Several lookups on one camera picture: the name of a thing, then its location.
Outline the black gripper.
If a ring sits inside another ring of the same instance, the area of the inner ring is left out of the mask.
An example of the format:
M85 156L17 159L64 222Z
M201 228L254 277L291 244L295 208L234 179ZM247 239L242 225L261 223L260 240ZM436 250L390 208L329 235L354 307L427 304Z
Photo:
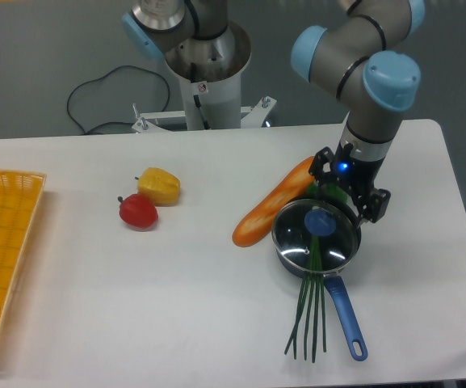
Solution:
M325 167L331 164L334 178L346 191L358 210L360 223L377 223L386 213L391 192L375 188L374 181L380 169L380 161L365 162L351 157L335 155L331 148L319 150L309 167L309 174L320 180L326 174Z

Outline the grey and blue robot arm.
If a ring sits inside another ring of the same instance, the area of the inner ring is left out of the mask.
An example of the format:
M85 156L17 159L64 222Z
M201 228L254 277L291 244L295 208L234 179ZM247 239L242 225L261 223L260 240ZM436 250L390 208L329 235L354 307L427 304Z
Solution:
M348 109L335 151L323 150L310 171L319 184L336 183L360 221L377 222L390 194L376 175L414 103L421 71L393 47L421 25L421 1L346 1L347 21L330 31L305 29L291 66L306 82ZM162 59L178 77L189 129L235 129L241 123L241 73L251 57L246 32L228 17L225 1L139 1L123 15L131 42Z

